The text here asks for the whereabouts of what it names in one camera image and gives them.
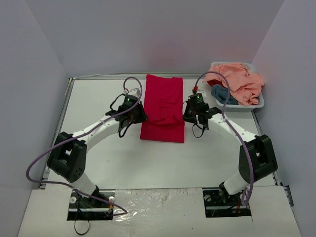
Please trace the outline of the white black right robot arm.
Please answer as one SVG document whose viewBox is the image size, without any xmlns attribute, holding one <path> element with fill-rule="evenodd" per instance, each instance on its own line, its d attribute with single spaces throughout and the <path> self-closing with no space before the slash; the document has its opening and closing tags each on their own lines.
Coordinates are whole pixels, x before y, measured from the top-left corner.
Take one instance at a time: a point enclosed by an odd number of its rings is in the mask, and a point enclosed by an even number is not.
<svg viewBox="0 0 316 237">
<path fill-rule="evenodd" d="M 188 97 L 183 120 L 202 131 L 216 132 L 239 149 L 237 173 L 219 185 L 221 202 L 232 203 L 237 194 L 246 189 L 245 195 L 249 197 L 255 182 L 277 171 L 277 159 L 270 137 L 249 132 L 230 120 L 220 109 L 210 108 L 202 93 Z"/>
</svg>

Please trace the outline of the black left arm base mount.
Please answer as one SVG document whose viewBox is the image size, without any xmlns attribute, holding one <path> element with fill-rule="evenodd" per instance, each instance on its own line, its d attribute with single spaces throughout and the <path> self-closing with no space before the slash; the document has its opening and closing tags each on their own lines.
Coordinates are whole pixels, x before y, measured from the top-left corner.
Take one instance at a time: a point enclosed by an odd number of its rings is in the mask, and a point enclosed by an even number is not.
<svg viewBox="0 0 316 237">
<path fill-rule="evenodd" d="M 108 221 L 113 219 L 113 207 L 99 200 L 72 191 L 67 221 Z"/>
</svg>

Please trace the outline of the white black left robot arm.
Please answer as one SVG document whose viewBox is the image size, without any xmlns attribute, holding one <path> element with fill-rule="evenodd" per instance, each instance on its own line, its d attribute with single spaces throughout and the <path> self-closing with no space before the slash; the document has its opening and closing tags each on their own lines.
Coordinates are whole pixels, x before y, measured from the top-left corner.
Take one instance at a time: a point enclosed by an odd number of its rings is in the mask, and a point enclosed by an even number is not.
<svg viewBox="0 0 316 237">
<path fill-rule="evenodd" d="M 111 135 L 118 134 L 120 138 L 124 137 L 132 125 L 143 123 L 147 118 L 140 96 L 136 93 L 126 94 L 117 110 L 111 109 L 106 112 L 96 123 L 75 133 L 60 133 L 47 166 L 83 193 L 83 203 L 95 206 L 99 202 L 100 194 L 97 185 L 85 173 L 87 153 Z"/>
</svg>

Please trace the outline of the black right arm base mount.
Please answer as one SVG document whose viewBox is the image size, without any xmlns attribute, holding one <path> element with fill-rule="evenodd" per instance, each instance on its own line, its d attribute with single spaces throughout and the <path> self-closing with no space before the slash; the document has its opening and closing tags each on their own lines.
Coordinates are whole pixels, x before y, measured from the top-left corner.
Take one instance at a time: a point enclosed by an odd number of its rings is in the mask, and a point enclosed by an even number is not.
<svg viewBox="0 0 316 237">
<path fill-rule="evenodd" d="M 249 206 L 241 204 L 241 193 L 224 199 L 219 188 L 202 189 L 206 218 L 251 216 Z"/>
</svg>

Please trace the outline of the crimson red t shirt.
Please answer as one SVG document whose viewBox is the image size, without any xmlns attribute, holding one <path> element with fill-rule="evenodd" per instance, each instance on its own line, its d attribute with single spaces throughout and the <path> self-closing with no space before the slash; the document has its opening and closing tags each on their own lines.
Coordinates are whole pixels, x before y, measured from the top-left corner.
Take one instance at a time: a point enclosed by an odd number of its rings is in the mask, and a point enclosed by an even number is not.
<svg viewBox="0 0 316 237">
<path fill-rule="evenodd" d="M 184 143 L 182 106 L 182 78 L 146 75 L 144 110 L 148 120 L 142 123 L 140 139 Z"/>
</svg>

